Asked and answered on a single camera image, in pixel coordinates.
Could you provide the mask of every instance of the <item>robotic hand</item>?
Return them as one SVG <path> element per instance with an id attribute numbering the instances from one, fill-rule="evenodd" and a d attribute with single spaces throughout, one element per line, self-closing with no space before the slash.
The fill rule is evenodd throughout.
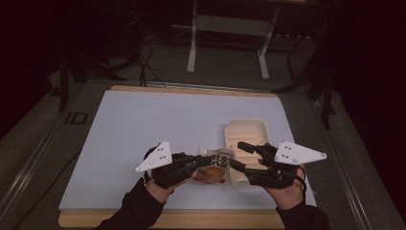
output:
<path id="1" fill-rule="evenodd" d="M 164 141 L 146 153 L 143 163 L 136 168 L 136 172 L 145 172 L 145 181 L 149 181 L 147 170 L 151 170 L 151 178 L 155 184 L 167 189 L 191 178 L 197 168 L 210 165 L 213 158 L 213 156 L 187 155 L 184 152 L 171 154 L 169 142 Z"/>
<path id="2" fill-rule="evenodd" d="M 238 142 L 237 147 L 249 153 L 255 151 L 262 157 L 262 164 L 267 167 L 266 170 L 246 169 L 245 164 L 230 159 L 230 167 L 244 173 L 251 185 L 284 189 L 291 186 L 295 179 L 298 179 L 304 185 L 304 190 L 306 189 L 304 180 L 296 175 L 300 166 L 276 162 L 275 155 L 278 149 L 275 147 L 268 143 L 263 146 L 253 146 L 245 142 Z"/>

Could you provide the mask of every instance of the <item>gray floor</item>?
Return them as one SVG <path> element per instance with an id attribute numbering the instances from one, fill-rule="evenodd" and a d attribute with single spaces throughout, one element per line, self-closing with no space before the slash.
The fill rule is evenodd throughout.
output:
<path id="1" fill-rule="evenodd" d="M 275 37 L 270 44 L 266 55 L 271 75 L 268 81 L 260 78 L 255 50 L 215 49 L 203 45 L 205 42 L 202 41 L 197 49 L 195 73 L 189 75 L 186 73 L 189 47 L 185 46 L 185 38 L 178 36 L 171 45 L 156 42 L 159 38 L 148 38 L 152 55 L 146 68 L 146 79 L 155 79 L 155 74 L 162 82 L 149 81 L 147 85 L 150 86 L 181 84 L 269 92 L 292 82 L 285 58 L 294 41 L 287 37 Z M 307 40 L 295 53 L 292 57 L 295 71 L 303 68 L 313 48 L 311 41 Z M 142 54 L 144 58 L 149 55 L 147 46 L 143 46 Z M 57 224 L 57 207 L 75 167 L 76 158 L 73 157 L 84 143 L 104 90 L 122 83 L 89 72 L 92 77 L 87 83 L 71 80 L 71 100 L 64 112 L 57 112 L 58 98 L 48 95 L 1 141 L 1 197 L 10 198 L 7 191 L 14 178 L 31 156 L 43 153 L 37 159 L 39 166 L 28 171 L 34 174 L 26 175 L 26 181 L 22 183 L 27 186 L 25 192 L 14 198 L 8 215 L 2 214 L 5 221 L 1 222 L 1 229 L 13 229 L 27 213 L 18 229 L 61 229 Z M 128 79 L 125 84 L 136 85 L 140 66 L 118 74 Z M 58 72 L 50 76 L 55 85 L 58 85 L 57 77 Z M 316 201 L 327 212 L 332 229 L 405 229 L 340 102 L 340 96 L 333 95 L 335 115 L 330 116 L 331 131 L 326 131 L 320 123 L 320 106 L 306 99 L 307 88 L 305 85 L 279 97 L 296 142 L 331 153 L 328 161 L 309 165 L 307 169 Z M 69 112 L 87 113 L 89 118 L 83 126 L 65 124 Z"/>

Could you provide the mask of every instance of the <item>human hand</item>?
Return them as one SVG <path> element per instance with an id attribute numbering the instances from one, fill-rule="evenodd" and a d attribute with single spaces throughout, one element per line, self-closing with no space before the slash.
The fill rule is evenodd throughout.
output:
<path id="1" fill-rule="evenodd" d="M 305 172 L 301 168 L 298 168 L 296 175 L 304 178 Z M 279 190 L 267 187 L 263 187 L 263 189 L 274 198 L 278 208 L 281 210 L 291 209 L 300 204 L 304 199 L 302 183 L 297 179 L 293 181 L 291 186 L 284 189 Z"/>
<path id="2" fill-rule="evenodd" d="M 147 191 L 159 202 L 165 203 L 173 191 L 180 185 L 186 183 L 188 180 L 181 181 L 175 185 L 170 186 L 167 189 L 161 188 L 159 185 L 155 184 L 153 179 L 150 179 L 147 182 L 146 189 Z"/>

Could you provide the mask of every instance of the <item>metal frame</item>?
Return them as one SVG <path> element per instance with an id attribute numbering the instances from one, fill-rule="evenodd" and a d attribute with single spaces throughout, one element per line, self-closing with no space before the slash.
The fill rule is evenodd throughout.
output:
<path id="1" fill-rule="evenodd" d="M 352 183 L 347 167 L 341 157 L 342 154 L 340 154 L 340 150 L 338 150 L 337 148 L 336 141 L 332 137 L 331 133 L 325 129 L 325 124 L 323 123 L 322 115 L 320 113 L 321 105 L 318 102 L 308 102 L 310 103 L 312 111 L 314 112 L 314 116 L 318 118 L 317 121 L 319 123 L 319 129 L 322 130 L 322 133 L 327 139 L 328 148 L 330 149 L 330 152 L 333 153 L 330 156 L 334 158 L 338 178 L 340 179 L 341 185 L 343 186 L 343 191 L 346 194 L 347 200 L 349 201 L 350 208 L 359 229 L 372 229 L 370 220 L 359 198 L 360 195 L 358 194 Z"/>
<path id="2" fill-rule="evenodd" d="M 268 68 L 266 66 L 265 53 L 268 49 L 269 41 L 275 28 L 276 21 L 280 8 L 276 8 L 273 13 L 272 21 L 248 20 L 230 17 L 218 17 L 197 14 L 197 0 L 193 1 L 193 17 L 192 17 L 192 43 L 189 51 L 189 61 L 187 73 L 194 73 L 194 65 L 196 63 L 196 34 L 197 30 L 212 31 L 221 33 L 232 33 L 240 35 L 260 35 L 264 36 L 264 42 L 258 49 L 258 60 L 260 74 L 263 80 L 269 80 Z"/>
<path id="3" fill-rule="evenodd" d="M 20 170 L 18 175 L 15 177 L 5 196 L 0 202 L 0 229 L 3 229 L 7 218 L 11 214 L 16 203 L 26 190 L 28 184 L 33 178 L 36 170 L 44 159 L 48 147 L 51 145 L 52 140 L 59 129 L 59 126 L 63 124 L 68 116 L 69 111 L 75 104 L 76 99 L 79 97 L 80 92 L 84 84 L 75 84 L 72 89 L 72 94 L 70 94 L 70 100 L 66 99 L 66 104 L 63 106 L 62 111 L 59 111 L 50 127 L 47 129 L 46 133 L 42 137 L 41 141 L 38 143 L 30 159 L 26 162 L 24 167 Z"/>

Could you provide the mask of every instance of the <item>dark background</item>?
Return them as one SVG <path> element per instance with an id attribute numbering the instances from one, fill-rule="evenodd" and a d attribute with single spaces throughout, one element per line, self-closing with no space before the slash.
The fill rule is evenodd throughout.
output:
<path id="1" fill-rule="evenodd" d="M 59 68 L 62 37 L 92 58 L 103 60 L 106 53 L 114 51 L 125 55 L 118 47 L 131 19 L 128 1 L 74 2 L 0 1 L 0 138 L 51 91 L 47 77 Z M 354 10 L 334 17 L 325 50 L 319 56 L 327 61 L 320 61 L 320 65 L 335 70 L 334 89 L 341 94 L 405 220 L 405 4 L 350 1 L 343 5 Z M 297 10 L 291 8 L 281 14 L 277 33 L 297 35 L 305 19 L 315 15 L 311 10 L 302 10 L 302 14 Z M 169 22 L 190 25 L 191 17 L 192 1 L 154 0 L 145 4 L 142 19 L 149 27 L 168 33 Z"/>

